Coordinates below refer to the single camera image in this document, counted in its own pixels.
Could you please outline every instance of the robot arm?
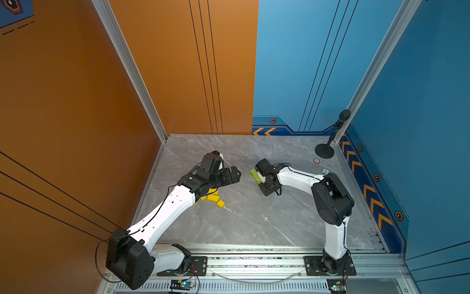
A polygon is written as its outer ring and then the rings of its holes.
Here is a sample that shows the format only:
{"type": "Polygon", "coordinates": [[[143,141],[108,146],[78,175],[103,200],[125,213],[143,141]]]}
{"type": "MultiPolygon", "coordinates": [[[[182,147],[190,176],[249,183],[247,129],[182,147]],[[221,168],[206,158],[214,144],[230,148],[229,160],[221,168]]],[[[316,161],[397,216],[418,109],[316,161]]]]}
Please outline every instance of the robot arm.
{"type": "Polygon", "coordinates": [[[152,251],[153,246],[180,214],[208,195],[209,189],[237,183],[240,176],[241,172],[235,166],[224,168],[219,152],[204,155],[201,165],[181,177],[172,192],[151,213],[127,231],[117,229],[111,234],[106,267],[132,290],[140,287],[152,274],[164,270],[187,272],[191,253],[183,246],[173,244],[167,249],[152,251]]]}
{"type": "Polygon", "coordinates": [[[273,166],[266,159],[255,166],[265,196],[291,186],[313,196],[318,214],[325,221],[326,243],[323,250],[325,272],[337,274],[347,259],[346,229],[354,200],[336,174],[314,175],[298,171],[289,164],[273,166]]]}

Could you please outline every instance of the ventilation grille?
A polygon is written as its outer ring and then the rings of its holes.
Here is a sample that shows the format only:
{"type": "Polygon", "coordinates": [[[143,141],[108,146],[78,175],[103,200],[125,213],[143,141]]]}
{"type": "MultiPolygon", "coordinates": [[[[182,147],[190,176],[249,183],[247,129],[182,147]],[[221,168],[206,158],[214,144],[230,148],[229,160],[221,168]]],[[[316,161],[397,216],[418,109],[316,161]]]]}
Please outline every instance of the ventilation grille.
{"type": "MultiPolygon", "coordinates": [[[[148,289],[167,289],[169,286],[168,282],[145,282],[142,286],[139,287],[137,290],[148,290],[148,289]]],[[[117,283],[115,290],[126,290],[130,289],[128,285],[124,284],[123,282],[117,283]]]]}
{"type": "MultiPolygon", "coordinates": [[[[135,292],[166,292],[169,291],[170,286],[169,280],[158,281],[147,281],[135,292]]],[[[128,292],[130,288],[123,282],[116,284],[114,288],[115,292],[128,292]]],[[[199,293],[330,293],[326,280],[307,280],[307,281],[291,281],[282,284],[270,285],[270,284],[243,284],[237,282],[230,282],[225,280],[213,280],[213,281],[201,281],[201,288],[199,293]]]]}

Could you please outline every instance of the orange panel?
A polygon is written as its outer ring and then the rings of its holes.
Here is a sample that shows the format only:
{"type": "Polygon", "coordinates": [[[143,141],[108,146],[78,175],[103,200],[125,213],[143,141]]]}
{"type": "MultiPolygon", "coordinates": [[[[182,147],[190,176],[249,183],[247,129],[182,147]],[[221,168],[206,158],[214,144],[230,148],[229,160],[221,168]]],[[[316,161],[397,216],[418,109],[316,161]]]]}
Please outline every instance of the orange panel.
{"type": "Polygon", "coordinates": [[[257,0],[110,3],[168,134],[251,134],[257,0]]]}
{"type": "Polygon", "coordinates": [[[188,0],[110,3],[167,134],[212,134],[188,0]]]}
{"type": "MultiPolygon", "coordinates": [[[[0,35],[0,151],[127,228],[160,142],[91,1],[34,1],[0,35]]],[[[107,230],[115,225],[0,154],[0,171],[107,230]]],[[[0,192],[109,233],[5,175],[0,192]]],[[[95,293],[98,240],[0,195],[2,293],[95,293]]],[[[106,247],[99,252],[104,270],[106,247]]]]}
{"type": "Polygon", "coordinates": [[[258,0],[201,0],[201,7],[207,3],[224,134],[250,135],[259,3],[258,0]]]}

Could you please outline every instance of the orange chevron arrow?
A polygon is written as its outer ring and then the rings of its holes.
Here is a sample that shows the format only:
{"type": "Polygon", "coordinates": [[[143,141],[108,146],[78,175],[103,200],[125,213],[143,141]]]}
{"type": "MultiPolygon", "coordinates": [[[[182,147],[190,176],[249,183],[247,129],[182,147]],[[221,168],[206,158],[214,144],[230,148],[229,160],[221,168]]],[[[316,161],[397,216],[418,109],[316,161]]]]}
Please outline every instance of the orange chevron arrow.
{"type": "Polygon", "coordinates": [[[260,127],[259,129],[257,129],[256,131],[253,132],[253,135],[259,136],[258,132],[261,131],[262,129],[264,129],[264,128],[260,127]]]}
{"type": "Polygon", "coordinates": [[[357,162],[357,161],[352,161],[352,167],[351,167],[351,170],[352,170],[352,173],[354,174],[354,167],[355,166],[362,166],[362,164],[360,162],[357,162]]]}
{"type": "Polygon", "coordinates": [[[348,155],[347,158],[346,158],[346,161],[349,163],[349,155],[356,155],[356,153],[354,153],[353,151],[348,151],[346,152],[346,154],[348,155]]]}
{"type": "Polygon", "coordinates": [[[389,224],[393,225],[392,221],[386,218],[385,216],[379,214],[379,229],[382,230],[382,220],[388,222],[389,224]]]}
{"type": "Polygon", "coordinates": [[[271,131],[274,131],[275,129],[276,129],[275,127],[272,128],[272,129],[270,129],[269,131],[265,132],[265,135],[266,135],[266,136],[270,136],[270,135],[271,135],[270,132],[271,132],[271,131]]]}
{"type": "Polygon", "coordinates": [[[343,153],[345,152],[345,145],[351,145],[348,141],[343,142],[343,153]]]}
{"type": "Polygon", "coordinates": [[[367,199],[367,196],[366,196],[367,190],[376,193],[376,190],[374,188],[372,188],[371,186],[364,185],[364,199],[367,199]]]}
{"type": "Polygon", "coordinates": [[[370,199],[370,211],[372,212],[372,214],[374,214],[374,204],[379,205],[381,208],[384,207],[384,205],[383,205],[382,203],[380,203],[380,202],[378,202],[377,200],[371,198],[371,199],[370,199]]]}

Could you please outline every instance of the gray marble floor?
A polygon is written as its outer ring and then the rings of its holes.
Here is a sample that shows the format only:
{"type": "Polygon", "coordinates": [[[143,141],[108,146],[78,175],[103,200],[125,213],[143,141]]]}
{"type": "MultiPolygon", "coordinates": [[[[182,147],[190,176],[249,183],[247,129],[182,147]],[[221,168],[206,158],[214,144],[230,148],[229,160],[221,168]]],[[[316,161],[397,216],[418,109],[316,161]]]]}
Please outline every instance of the gray marble floor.
{"type": "MultiPolygon", "coordinates": [[[[314,159],[319,136],[253,136],[253,135],[171,135],[163,148],[160,162],[138,213],[146,216],[165,197],[167,187],[175,184],[204,154],[217,150],[224,155],[226,166],[242,171],[239,183],[219,189],[225,206],[199,201],[187,209],[166,230],[159,243],[203,243],[281,245],[323,248],[324,221],[318,215],[313,197],[292,187],[283,187],[282,195],[265,197],[250,174],[250,169],[263,158],[271,163],[288,162],[296,169],[321,174],[323,168],[339,175],[345,187],[352,184],[344,177],[339,158],[314,159]]],[[[371,225],[360,209],[361,195],[354,195],[356,206],[349,221],[347,245],[352,249],[378,249],[368,235],[371,225]]]]}

